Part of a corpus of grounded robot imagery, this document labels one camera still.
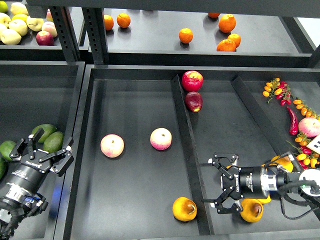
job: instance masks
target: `tray divider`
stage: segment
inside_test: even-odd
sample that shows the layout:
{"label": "tray divider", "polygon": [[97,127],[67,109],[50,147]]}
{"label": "tray divider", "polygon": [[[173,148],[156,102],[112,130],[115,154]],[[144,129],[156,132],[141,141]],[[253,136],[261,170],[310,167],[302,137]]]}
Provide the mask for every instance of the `tray divider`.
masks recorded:
{"label": "tray divider", "polygon": [[188,180],[192,195],[192,200],[197,206],[196,220],[198,230],[201,236],[214,234],[209,206],[202,202],[206,197],[204,182],[201,176],[200,164],[196,149],[196,141],[190,121],[188,110],[185,106],[185,93],[180,84],[180,78],[176,75],[171,80],[171,91],[174,101],[176,118],[179,127],[179,134],[183,149],[185,165],[188,174]]}

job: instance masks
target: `fruit stand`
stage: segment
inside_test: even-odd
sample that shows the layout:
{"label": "fruit stand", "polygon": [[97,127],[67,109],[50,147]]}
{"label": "fruit stand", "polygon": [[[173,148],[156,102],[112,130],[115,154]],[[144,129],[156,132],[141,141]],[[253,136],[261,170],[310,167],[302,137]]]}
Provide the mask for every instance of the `fruit stand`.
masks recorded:
{"label": "fruit stand", "polygon": [[[319,237],[319,210],[290,220],[282,215],[280,201],[272,200],[263,205],[261,220],[249,223],[240,214],[218,214],[203,202],[223,192],[221,172],[208,164],[215,153],[237,154],[240,167],[259,167],[276,155],[295,151],[286,142],[295,143],[295,136],[289,133],[291,119],[286,106],[276,98],[267,104],[262,94],[267,82],[280,78],[290,86],[292,98],[299,97],[314,113],[320,113],[316,98],[320,70],[313,68],[318,64],[319,49],[311,51],[310,46],[302,47],[306,42],[297,43],[288,19],[319,17],[319,7],[302,7],[300,1],[291,8],[283,2],[272,7],[270,2],[260,1],[266,5],[263,9],[255,2],[245,8],[238,1],[232,0],[229,7],[218,2],[217,12],[232,12],[238,21],[235,30],[243,42],[236,52],[216,51],[227,35],[219,31],[218,20],[203,13],[210,11],[207,1],[192,5],[171,1],[27,1],[30,8],[50,6],[57,12],[72,7],[77,17],[82,11],[84,28],[76,45],[85,42],[87,50],[80,50],[78,59],[85,62],[78,61],[74,57],[77,53],[68,50],[69,43],[60,43],[61,37],[57,46],[40,50],[51,54],[57,49],[56,61],[49,61],[48,56],[45,61],[36,61],[34,56],[34,61],[0,62],[1,142],[26,137],[40,124],[55,125],[65,139],[74,139],[75,161],[63,177],[49,174],[39,190],[47,197],[47,210],[23,220],[12,239]],[[115,25],[105,31],[101,15],[123,12],[131,17],[130,27]],[[184,25],[192,28],[195,36],[188,45],[178,37]],[[27,43],[31,48],[34,37]],[[2,47],[5,55],[20,47],[31,49],[23,45]],[[204,79],[198,90],[203,98],[198,112],[185,104],[188,92],[182,79],[190,70],[198,71]],[[294,104],[290,107],[299,121],[304,118]],[[158,128],[166,128],[172,135],[165,150],[152,145],[151,133]],[[101,141],[108,134],[124,141],[123,152],[115,158],[102,151]],[[8,191],[6,178],[0,189],[1,195]],[[173,216],[173,203],[182,196],[197,207],[196,218],[188,222]],[[231,206],[233,202],[229,198],[224,204]],[[288,216],[296,217],[310,207],[285,202],[285,209]]]}

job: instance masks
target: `shelf post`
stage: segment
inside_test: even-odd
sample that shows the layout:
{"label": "shelf post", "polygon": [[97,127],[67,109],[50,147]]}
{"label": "shelf post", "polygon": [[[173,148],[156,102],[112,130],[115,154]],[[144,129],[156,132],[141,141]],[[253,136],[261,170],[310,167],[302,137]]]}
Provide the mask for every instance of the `shelf post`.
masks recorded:
{"label": "shelf post", "polygon": [[106,65],[109,63],[108,44],[104,22],[103,8],[82,8],[84,27],[87,31],[93,63]]}

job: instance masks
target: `green apple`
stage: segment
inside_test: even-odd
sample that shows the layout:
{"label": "green apple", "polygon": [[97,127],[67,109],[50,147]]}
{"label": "green apple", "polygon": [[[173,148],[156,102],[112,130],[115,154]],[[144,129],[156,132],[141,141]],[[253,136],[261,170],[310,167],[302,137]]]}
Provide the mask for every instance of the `green apple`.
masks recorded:
{"label": "green apple", "polygon": [[28,32],[27,24],[21,19],[16,19],[9,22],[9,29],[15,30],[18,34],[20,34],[21,37],[26,35]]}
{"label": "green apple", "polygon": [[45,23],[45,21],[42,18],[33,18],[28,16],[26,19],[27,26],[35,32],[41,31],[42,25]]}
{"label": "green apple", "polygon": [[7,14],[0,12],[0,24],[4,24],[8,28],[10,21],[11,18]]}
{"label": "green apple", "polygon": [[11,4],[10,11],[13,15],[25,14],[29,16],[26,6],[20,2],[14,2]]}
{"label": "green apple", "polygon": [[7,29],[1,32],[0,39],[5,45],[17,45],[21,41],[21,36],[15,30]]}
{"label": "green apple", "polygon": [[8,5],[5,1],[0,1],[0,13],[8,12]]}

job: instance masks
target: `red apple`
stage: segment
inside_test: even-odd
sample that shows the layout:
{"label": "red apple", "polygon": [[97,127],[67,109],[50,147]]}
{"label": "red apple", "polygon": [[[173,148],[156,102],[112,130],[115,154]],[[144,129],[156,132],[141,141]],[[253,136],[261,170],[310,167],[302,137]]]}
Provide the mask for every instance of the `red apple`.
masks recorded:
{"label": "red apple", "polygon": [[172,141],[171,133],[166,128],[157,128],[151,133],[150,143],[157,150],[166,150]]}
{"label": "red apple", "polygon": [[204,83],[204,77],[197,71],[187,71],[182,76],[182,86],[188,92],[197,92]]}
{"label": "red apple", "polygon": [[196,91],[188,92],[184,98],[184,102],[186,107],[194,113],[199,112],[204,103],[201,94]]}
{"label": "red apple", "polygon": [[116,158],[123,152],[125,143],[120,136],[109,134],[102,138],[100,148],[107,157]]}
{"label": "red apple", "polygon": [[40,31],[35,36],[35,40],[40,46],[54,46],[55,40],[50,32]]}

